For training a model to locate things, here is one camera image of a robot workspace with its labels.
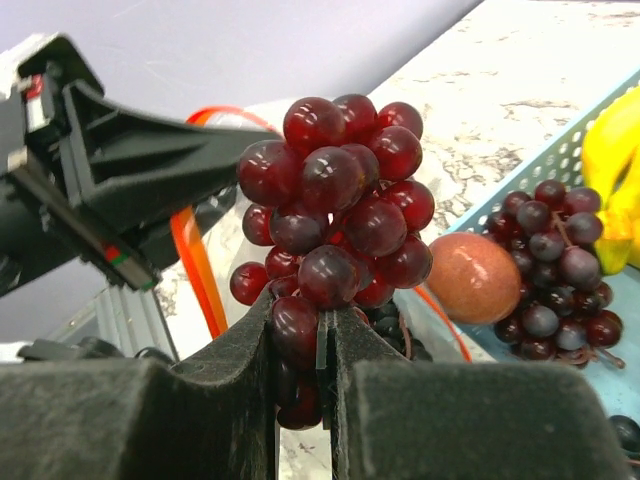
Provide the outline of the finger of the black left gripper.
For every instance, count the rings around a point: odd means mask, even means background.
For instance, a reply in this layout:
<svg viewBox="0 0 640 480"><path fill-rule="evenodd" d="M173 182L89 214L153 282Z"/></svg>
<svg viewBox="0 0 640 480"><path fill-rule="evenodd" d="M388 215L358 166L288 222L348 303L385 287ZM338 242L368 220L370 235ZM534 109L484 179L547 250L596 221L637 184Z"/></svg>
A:
<svg viewBox="0 0 640 480"><path fill-rule="evenodd" d="M170 217L234 185L241 154L277 137L153 117L105 99L84 81L65 86L62 99L70 204L153 265L178 259Z"/></svg>

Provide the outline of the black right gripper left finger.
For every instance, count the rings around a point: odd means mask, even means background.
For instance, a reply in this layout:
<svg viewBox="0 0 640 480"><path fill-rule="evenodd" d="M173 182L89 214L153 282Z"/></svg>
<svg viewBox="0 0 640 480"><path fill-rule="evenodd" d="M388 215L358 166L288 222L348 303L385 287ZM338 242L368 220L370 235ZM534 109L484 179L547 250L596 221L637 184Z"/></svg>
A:
<svg viewBox="0 0 640 480"><path fill-rule="evenodd" d="M215 479L278 477L272 303L263 290L227 332L173 368L196 387L199 399L189 407L204 429Z"/></svg>

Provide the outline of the red grape bunch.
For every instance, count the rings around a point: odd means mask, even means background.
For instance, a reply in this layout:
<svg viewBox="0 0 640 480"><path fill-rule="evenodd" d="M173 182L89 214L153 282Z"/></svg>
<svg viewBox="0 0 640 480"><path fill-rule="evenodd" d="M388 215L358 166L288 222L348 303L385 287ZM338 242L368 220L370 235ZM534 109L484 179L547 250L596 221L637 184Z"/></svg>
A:
<svg viewBox="0 0 640 480"><path fill-rule="evenodd" d="M432 265L420 233L434 214L430 190L413 179L423 121L396 101L376 108L360 94L292 104L283 138L249 147L238 168L249 199L242 230L266 249L230 275L250 306L273 296L269 330L279 356L277 421L288 430L321 422L316 336L324 311L365 309L425 280Z"/></svg>

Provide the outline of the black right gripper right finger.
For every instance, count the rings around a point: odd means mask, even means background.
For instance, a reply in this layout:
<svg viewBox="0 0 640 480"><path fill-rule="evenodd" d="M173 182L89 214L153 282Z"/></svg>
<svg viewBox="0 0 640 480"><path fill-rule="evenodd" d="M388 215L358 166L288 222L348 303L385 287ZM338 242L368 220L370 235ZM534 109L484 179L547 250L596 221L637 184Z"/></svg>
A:
<svg viewBox="0 0 640 480"><path fill-rule="evenodd" d="M408 362L352 310L325 312L317 372L335 479L406 479Z"/></svg>

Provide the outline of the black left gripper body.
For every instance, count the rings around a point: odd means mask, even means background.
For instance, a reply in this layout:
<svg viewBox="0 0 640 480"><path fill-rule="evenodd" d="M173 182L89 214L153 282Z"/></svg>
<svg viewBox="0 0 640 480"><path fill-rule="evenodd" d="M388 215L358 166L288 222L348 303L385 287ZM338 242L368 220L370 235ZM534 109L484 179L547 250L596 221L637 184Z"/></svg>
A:
<svg viewBox="0 0 640 480"><path fill-rule="evenodd" d="M70 88L104 91L68 36L31 34L1 54L1 292L78 257L108 282L152 289L160 272L82 203Z"/></svg>

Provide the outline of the clear orange zipper bag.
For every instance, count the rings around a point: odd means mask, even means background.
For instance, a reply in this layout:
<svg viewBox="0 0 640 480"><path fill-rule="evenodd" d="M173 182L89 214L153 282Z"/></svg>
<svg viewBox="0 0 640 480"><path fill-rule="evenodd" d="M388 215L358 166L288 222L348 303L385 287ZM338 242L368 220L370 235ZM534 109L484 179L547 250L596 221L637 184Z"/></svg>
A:
<svg viewBox="0 0 640 480"><path fill-rule="evenodd" d="M236 115L268 131L276 131L276 128L268 121L253 112L230 105L201 108L190 115L186 122L205 126L208 120L216 114ZM172 215L170 229L176 251L204 315L209 336L216 339L228 330L228 324L209 257L196 224L194 210L185 208Z"/></svg>

